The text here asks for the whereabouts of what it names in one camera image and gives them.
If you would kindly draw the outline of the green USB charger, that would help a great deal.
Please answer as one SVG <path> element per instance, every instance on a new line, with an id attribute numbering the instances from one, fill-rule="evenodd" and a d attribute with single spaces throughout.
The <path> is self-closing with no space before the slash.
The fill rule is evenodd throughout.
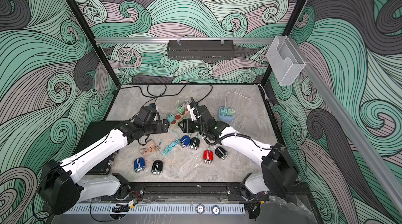
<path id="1" fill-rule="evenodd" d="M 177 107 L 177 110 L 180 114 L 184 115 L 185 114 L 185 106 L 180 105 Z"/>

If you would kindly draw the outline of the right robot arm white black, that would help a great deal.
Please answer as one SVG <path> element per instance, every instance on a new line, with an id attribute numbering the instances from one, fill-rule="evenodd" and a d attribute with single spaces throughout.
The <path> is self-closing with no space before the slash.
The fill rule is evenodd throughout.
<path id="1" fill-rule="evenodd" d="M 190 118 L 179 122 L 183 133 L 198 133 L 209 146 L 229 147 L 260 166 L 259 173 L 251 173 L 241 182 L 244 198 L 265 192 L 286 197 L 299 172 L 284 145 L 269 145 L 242 134 L 229 124 L 215 120 L 206 106 L 196 102 L 188 104 L 187 111 Z"/>

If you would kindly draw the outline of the aluminium wall rail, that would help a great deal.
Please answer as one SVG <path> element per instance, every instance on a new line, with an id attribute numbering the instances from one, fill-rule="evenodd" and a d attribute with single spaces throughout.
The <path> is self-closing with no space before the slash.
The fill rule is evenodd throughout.
<path id="1" fill-rule="evenodd" d="M 179 44 L 181 41 L 232 41 L 234 44 L 258 44 L 266 45 L 271 44 L 274 38 L 210 38 L 210 37 L 97 37 L 95 38 L 96 44 L 167 44 L 169 41 L 177 41 Z"/>

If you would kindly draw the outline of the teal USB charger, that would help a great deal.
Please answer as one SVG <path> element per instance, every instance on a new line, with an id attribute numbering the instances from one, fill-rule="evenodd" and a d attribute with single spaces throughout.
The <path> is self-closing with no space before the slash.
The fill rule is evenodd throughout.
<path id="1" fill-rule="evenodd" d="M 167 116 L 167 120 L 168 120 L 168 122 L 169 122 L 170 124 L 175 124 L 175 123 L 176 123 L 176 118 L 175 118 L 175 115 L 173 115 L 173 114 L 169 114 L 169 115 Z"/>

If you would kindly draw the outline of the beige power strip red sockets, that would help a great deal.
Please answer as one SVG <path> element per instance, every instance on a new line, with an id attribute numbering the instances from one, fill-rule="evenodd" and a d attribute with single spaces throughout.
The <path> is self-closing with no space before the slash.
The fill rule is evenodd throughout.
<path id="1" fill-rule="evenodd" d="M 184 119 L 184 116 L 186 116 L 186 115 L 188 114 L 188 111 L 185 111 L 185 114 L 182 115 L 182 114 L 180 114 L 180 113 L 178 112 L 178 110 L 177 110 L 177 107 L 180 106 L 180 105 L 183 105 L 183 103 L 184 103 L 185 101 L 183 101 L 183 102 L 177 101 L 176 104 L 175 104 L 175 112 L 174 112 L 174 113 L 170 113 L 170 114 L 175 115 L 176 123 L 178 123 L 179 121 L 181 121 L 182 119 Z"/>

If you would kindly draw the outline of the black wall shelf tray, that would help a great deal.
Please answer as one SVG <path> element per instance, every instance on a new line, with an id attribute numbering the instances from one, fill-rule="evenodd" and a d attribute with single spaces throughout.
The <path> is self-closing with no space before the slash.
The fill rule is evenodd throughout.
<path id="1" fill-rule="evenodd" d="M 169 41 L 167 54 L 174 60 L 215 60 L 233 59 L 234 43 L 232 41 Z"/>

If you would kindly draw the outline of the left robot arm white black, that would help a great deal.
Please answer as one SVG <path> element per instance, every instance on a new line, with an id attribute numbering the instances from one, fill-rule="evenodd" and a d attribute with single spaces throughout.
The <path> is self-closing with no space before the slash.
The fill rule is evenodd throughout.
<path id="1" fill-rule="evenodd" d="M 136 125 L 124 121 L 104 137 L 81 152 L 60 162 L 50 160 L 43 166 L 37 193 L 54 215 L 61 215 L 76 203 L 102 196 L 124 201 L 129 196 L 129 182 L 114 173 L 103 179 L 85 180 L 84 176 L 100 162 L 142 136 L 164 134 L 169 130 L 166 119 Z"/>

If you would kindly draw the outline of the clear acrylic wall holder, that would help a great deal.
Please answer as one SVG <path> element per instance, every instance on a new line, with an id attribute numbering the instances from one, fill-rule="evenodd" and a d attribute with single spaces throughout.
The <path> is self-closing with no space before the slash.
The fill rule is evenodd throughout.
<path id="1" fill-rule="evenodd" d="M 276 36 L 266 57 L 281 86 L 292 85 L 306 66 L 296 41 L 288 36 Z"/>

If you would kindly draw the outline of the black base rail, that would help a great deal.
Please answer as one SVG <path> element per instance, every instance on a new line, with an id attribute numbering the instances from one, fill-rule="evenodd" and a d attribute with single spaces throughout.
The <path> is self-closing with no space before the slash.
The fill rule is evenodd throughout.
<path id="1" fill-rule="evenodd" d="M 100 178 L 99 181 L 84 181 L 81 183 L 64 183 L 55 185 L 50 197 L 55 203 L 75 204 L 92 198 L 103 198 L 110 201 L 124 201 L 138 199 L 145 201 L 152 197 L 178 196 L 201 197 L 212 196 L 228 201 L 262 201 L 270 196 L 278 196 L 285 199 L 292 195 L 307 195 L 310 193 L 307 184 L 302 183 L 290 188 L 286 194 L 276 191 L 264 190 L 252 193 L 246 186 L 239 182 L 223 183 L 136 183 L 119 182 L 113 179 L 107 181 Z"/>

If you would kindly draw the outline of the pink usb charger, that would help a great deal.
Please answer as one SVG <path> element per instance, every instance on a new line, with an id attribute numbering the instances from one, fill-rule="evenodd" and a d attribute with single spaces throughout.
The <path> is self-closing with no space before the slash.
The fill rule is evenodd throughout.
<path id="1" fill-rule="evenodd" d="M 188 106 L 189 106 L 190 103 L 191 103 L 190 101 L 185 101 L 185 102 L 183 103 L 183 106 L 185 107 L 185 110 L 186 110 L 186 111 L 188 110 Z"/>
<path id="2" fill-rule="evenodd" d="M 147 143 L 147 147 L 149 148 L 149 149 L 154 149 L 155 148 L 155 143 L 154 143 L 154 141 L 153 140 L 151 140 L 151 141 L 149 141 L 148 143 Z"/>

